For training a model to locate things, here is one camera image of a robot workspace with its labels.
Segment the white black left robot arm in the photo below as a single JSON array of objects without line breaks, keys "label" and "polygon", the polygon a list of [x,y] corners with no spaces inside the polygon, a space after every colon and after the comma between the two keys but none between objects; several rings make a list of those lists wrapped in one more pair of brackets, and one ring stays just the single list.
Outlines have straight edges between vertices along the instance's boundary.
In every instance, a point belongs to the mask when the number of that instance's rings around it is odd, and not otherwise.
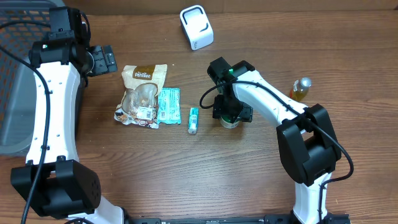
[{"label": "white black left robot arm", "polygon": [[35,77],[32,141],[25,165],[11,170],[11,184],[40,217],[67,223],[128,223],[127,212],[101,193],[96,172],[80,163],[76,142],[78,92],[87,78],[116,70],[110,46],[73,40],[36,42],[25,66]]}]

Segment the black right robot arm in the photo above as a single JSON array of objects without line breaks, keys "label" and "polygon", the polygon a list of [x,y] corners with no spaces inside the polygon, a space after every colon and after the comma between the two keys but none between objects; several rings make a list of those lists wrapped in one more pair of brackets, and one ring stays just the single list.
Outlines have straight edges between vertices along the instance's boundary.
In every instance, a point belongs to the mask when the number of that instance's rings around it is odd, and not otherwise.
[{"label": "black right robot arm", "polygon": [[213,118],[225,128],[250,123],[254,111],[275,126],[281,163],[295,182],[293,221],[326,223],[326,182],[341,159],[327,110],[285,96],[244,60],[231,66],[220,57],[207,73],[219,92]]}]

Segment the teal white wet wipes pack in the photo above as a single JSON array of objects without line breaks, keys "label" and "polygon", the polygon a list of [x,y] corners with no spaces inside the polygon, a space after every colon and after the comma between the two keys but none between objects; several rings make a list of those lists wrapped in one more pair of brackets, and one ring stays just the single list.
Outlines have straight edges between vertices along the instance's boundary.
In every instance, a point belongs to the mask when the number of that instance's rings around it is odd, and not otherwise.
[{"label": "teal white wet wipes pack", "polygon": [[163,88],[158,96],[158,106],[158,123],[181,124],[179,88]]}]

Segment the teal snack packet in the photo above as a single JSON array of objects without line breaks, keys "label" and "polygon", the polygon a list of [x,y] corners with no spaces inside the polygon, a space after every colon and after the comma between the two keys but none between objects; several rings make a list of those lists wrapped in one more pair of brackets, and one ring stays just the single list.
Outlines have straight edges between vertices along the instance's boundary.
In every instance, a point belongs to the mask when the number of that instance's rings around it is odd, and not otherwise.
[{"label": "teal snack packet", "polygon": [[198,129],[198,108],[190,108],[188,117],[188,133],[196,134]]}]

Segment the brown white snack packet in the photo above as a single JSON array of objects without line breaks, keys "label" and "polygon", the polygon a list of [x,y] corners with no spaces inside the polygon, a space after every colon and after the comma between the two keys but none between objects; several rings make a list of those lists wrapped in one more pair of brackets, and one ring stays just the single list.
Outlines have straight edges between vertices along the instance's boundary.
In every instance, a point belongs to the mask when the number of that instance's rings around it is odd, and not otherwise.
[{"label": "brown white snack packet", "polygon": [[167,75],[166,64],[126,65],[122,71],[125,92],[114,112],[114,119],[124,125],[157,129],[158,97]]}]

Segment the yellow dish soap bottle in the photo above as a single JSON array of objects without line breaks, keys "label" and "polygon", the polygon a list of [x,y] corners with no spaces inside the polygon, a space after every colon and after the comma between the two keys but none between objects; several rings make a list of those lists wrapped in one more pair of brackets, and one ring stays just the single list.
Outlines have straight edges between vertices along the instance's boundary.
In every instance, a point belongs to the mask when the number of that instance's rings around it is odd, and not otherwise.
[{"label": "yellow dish soap bottle", "polygon": [[299,80],[296,80],[289,92],[289,97],[295,101],[302,101],[308,94],[311,85],[312,80],[309,77],[303,77]]}]

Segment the green lid white jar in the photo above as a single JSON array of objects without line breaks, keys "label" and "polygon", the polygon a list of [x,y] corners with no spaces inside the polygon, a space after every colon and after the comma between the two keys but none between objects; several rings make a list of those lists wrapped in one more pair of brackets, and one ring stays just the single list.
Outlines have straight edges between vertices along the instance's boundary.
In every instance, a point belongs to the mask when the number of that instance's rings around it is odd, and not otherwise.
[{"label": "green lid white jar", "polygon": [[234,129],[239,125],[240,121],[232,122],[227,116],[221,116],[220,123],[226,129]]}]

